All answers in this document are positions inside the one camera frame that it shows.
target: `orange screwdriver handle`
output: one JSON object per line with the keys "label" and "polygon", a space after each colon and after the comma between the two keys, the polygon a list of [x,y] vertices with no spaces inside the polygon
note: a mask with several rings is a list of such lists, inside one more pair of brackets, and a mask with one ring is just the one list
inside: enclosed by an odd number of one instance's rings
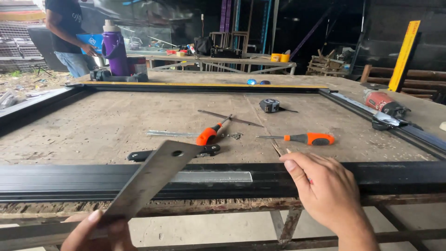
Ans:
{"label": "orange screwdriver handle", "polygon": [[205,146],[217,137],[217,131],[221,128],[222,124],[218,123],[216,126],[206,128],[195,141],[197,146]]}
{"label": "orange screwdriver handle", "polygon": [[335,142],[335,138],[329,134],[306,133],[299,135],[285,135],[286,141],[302,142],[310,146],[326,146]]}

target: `wooden work table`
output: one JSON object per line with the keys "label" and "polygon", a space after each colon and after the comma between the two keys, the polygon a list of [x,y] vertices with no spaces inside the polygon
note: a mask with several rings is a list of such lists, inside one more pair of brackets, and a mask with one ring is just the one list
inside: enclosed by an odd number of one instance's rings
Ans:
{"label": "wooden work table", "polygon": [[[244,84],[249,78],[270,80],[282,85],[322,85],[339,90],[363,102],[364,88],[358,82],[319,76],[231,75],[149,72],[151,82]],[[446,106],[412,96],[390,93],[412,112],[408,120],[446,140],[438,127],[446,121]],[[259,101],[278,99],[281,106],[299,113],[266,114]],[[262,124],[265,127],[226,122],[220,134],[243,133],[239,140],[221,138],[221,152],[214,157],[197,158],[192,163],[265,163],[277,162],[278,154],[291,151],[315,152],[338,161],[419,161],[435,160],[390,133],[372,129],[371,123],[334,102],[309,94],[219,94],[219,93],[149,93],[99,92],[62,106],[43,118],[0,138],[0,164],[114,164],[129,163],[129,152],[151,150],[169,137],[146,135],[147,130],[201,132],[221,119],[198,113],[198,109],[229,115]],[[257,135],[330,133],[332,146],[307,146],[256,138]],[[194,143],[194,138],[181,138]],[[364,198],[364,205],[376,203],[407,204],[446,201],[445,194],[374,196]],[[295,198],[204,201],[154,201],[139,214],[145,216],[181,215],[284,210],[299,206]],[[107,202],[2,204],[0,223],[60,220],[75,213],[106,208]]]}

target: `yellow label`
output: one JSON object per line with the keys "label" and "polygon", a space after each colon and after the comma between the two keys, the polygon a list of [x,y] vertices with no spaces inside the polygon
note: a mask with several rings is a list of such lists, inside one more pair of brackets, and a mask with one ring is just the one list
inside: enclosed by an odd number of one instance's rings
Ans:
{"label": "yellow label", "polygon": [[219,87],[250,87],[250,88],[328,88],[322,85],[274,85],[274,84],[198,84],[198,83],[145,83],[145,82],[105,82],[105,81],[81,81],[80,84],[132,84],[132,85],[179,85],[179,86],[219,86]]}
{"label": "yellow label", "polygon": [[403,45],[401,46],[400,54],[398,55],[398,60],[396,61],[395,69],[393,70],[392,78],[389,82],[389,91],[396,92],[398,89],[398,84],[400,83],[401,77],[403,75],[404,67],[406,66],[407,58],[410,54],[410,49],[412,48],[413,41],[417,35],[418,27],[421,21],[410,21],[407,27],[406,35],[404,36]]}

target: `screwdriver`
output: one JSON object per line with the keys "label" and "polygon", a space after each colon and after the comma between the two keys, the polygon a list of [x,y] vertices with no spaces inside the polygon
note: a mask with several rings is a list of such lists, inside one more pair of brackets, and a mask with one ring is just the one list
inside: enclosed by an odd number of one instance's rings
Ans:
{"label": "screwdriver", "polygon": [[285,141],[297,141],[310,146],[326,146],[335,142],[335,138],[329,134],[306,133],[285,136],[257,136],[258,138],[283,138]]}
{"label": "screwdriver", "polygon": [[208,143],[210,143],[212,140],[214,140],[215,137],[217,137],[217,131],[222,127],[222,124],[228,120],[232,114],[227,116],[221,123],[216,124],[213,127],[206,128],[197,138],[197,145],[198,146],[205,146]]}

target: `black handle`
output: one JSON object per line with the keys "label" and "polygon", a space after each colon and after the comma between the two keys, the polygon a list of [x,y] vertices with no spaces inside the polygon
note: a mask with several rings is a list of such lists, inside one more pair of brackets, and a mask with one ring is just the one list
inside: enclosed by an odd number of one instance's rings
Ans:
{"label": "black handle", "polygon": [[[145,161],[146,158],[148,158],[150,156],[150,154],[153,152],[154,150],[149,150],[149,151],[139,151],[139,152],[131,152],[128,156],[127,156],[127,160],[132,160],[135,162],[143,162]],[[217,144],[214,145],[206,145],[203,146],[203,150],[200,152],[200,154],[202,153],[215,153],[220,151],[220,146]]]}

